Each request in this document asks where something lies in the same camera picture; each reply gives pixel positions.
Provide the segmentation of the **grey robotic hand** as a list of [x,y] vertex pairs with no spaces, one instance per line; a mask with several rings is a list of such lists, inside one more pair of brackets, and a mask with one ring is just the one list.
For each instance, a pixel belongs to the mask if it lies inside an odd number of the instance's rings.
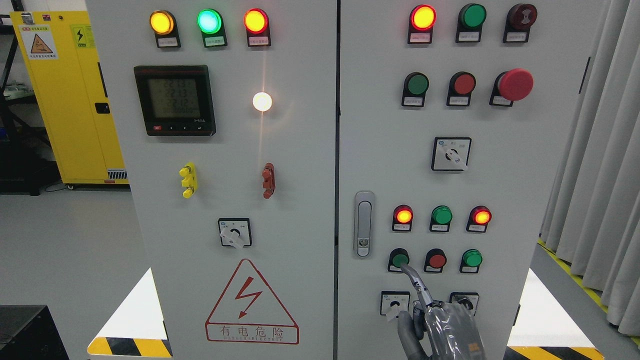
[[457,302],[434,300],[418,272],[407,264],[418,295],[413,312],[400,311],[397,333],[409,360],[486,360],[487,356],[473,314]]

